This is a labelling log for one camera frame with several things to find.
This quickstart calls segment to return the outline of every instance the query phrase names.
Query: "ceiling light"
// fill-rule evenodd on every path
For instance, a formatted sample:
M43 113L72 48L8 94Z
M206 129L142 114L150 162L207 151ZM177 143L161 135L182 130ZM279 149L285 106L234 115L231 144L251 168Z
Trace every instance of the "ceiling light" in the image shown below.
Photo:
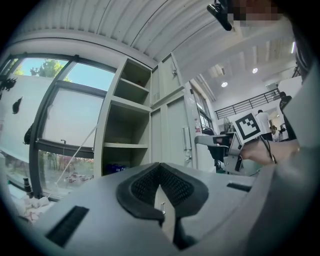
M296 46L296 42L292 43L292 49L291 49L291 53L293 54L295 51L295 46Z

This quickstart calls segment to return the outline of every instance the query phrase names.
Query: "sky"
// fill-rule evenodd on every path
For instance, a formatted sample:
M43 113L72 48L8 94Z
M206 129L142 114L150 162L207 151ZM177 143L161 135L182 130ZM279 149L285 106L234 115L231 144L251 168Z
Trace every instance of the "sky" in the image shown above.
M62 65L68 63L66 60L58 61ZM24 71L25 76L31 76L30 69L40 68L44 62L44 58L27 58L21 64L21 70ZM77 63L67 76L73 83L108 91L114 75L114 73L97 67Z

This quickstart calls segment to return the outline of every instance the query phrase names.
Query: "black slot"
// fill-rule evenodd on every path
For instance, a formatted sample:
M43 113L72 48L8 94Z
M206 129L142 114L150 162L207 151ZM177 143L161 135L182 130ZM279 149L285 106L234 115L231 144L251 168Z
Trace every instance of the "black slot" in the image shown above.
M252 186L248 186L248 185L243 185L243 184L238 184L238 183L229 183L228 185L226 185L228 188L232 188L235 190L241 190L244 192L250 192Z
M75 206L60 222L46 235L46 238L60 247L64 247L72 234L76 231L89 209Z

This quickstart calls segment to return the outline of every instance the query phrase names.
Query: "window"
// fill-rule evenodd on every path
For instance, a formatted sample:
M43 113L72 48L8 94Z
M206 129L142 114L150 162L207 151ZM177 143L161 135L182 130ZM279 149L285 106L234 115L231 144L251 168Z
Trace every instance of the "window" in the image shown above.
M210 118L210 111L209 111L209 107L206 99L197 91L197 89L195 89L194 86L192 86L192 90L193 90L196 106L198 108L198 112L200 115L202 128L204 127L213 128L212 120Z
M9 70L13 67L13 65L18 61L17 58L15 59L11 59L11 60L8 60L4 69L2 70L1 72L1 75L6 75L8 74Z
M75 157L57 183L71 158L62 154L38 151L40 183L44 192L63 197L94 178L94 160Z
M47 110L43 139L81 146L97 125L103 98L60 88ZM85 147L94 146L95 133Z
M24 178L30 178L29 164L3 151L0 151L0 170L20 185L24 184Z
M18 59L9 61L9 69L17 61ZM55 69L57 65L50 68L51 74L48 71L40 72L39 70L41 67L44 67L46 61L48 63L47 59L26 58L15 69L14 73L9 74L7 77L8 79L16 79L13 87L10 90L0 92L0 150L4 154L16 159L17 163L10 165L10 175L15 173L19 176L29 176L29 167L27 167L27 163L29 162L29 145L24 144L24 137L35 120L39 105L47 89L52 83L54 76L58 73L57 69ZM67 62L57 60L55 63L59 63L58 69L62 69ZM40 76L38 74L32 75L30 71L32 68L35 72L38 71ZM13 104L18 100L20 100L18 112L13 114Z
M108 91L114 75L101 68L77 63L64 81Z
M13 73L15 75L51 78L53 80L67 63L67 60L51 58L26 58Z

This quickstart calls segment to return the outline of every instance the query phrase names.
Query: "tree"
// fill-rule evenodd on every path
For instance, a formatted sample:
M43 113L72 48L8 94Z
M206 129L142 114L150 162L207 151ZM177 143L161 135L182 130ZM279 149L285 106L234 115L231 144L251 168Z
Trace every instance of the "tree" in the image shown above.
M64 65L62 65L56 59L46 59L40 68L31 68L30 73L32 76L55 78L63 67ZM72 82L67 76L65 77L64 81Z
M9 70L14 66L14 64L15 64L17 61L18 61L18 59L15 58L15 59L13 60L13 62L10 64L10 66L7 68L7 70L9 71ZM19 66L16 68L16 70L14 71L14 75L24 75L25 72L24 72L23 70L21 70L21 68L22 68L22 66L19 65Z
M15 75L20 75L20 76L24 75L25 72L24 72L23 70L21 70L21 68L22 68L21 65L18 66L17 69L14 71L14 74L15 74Z

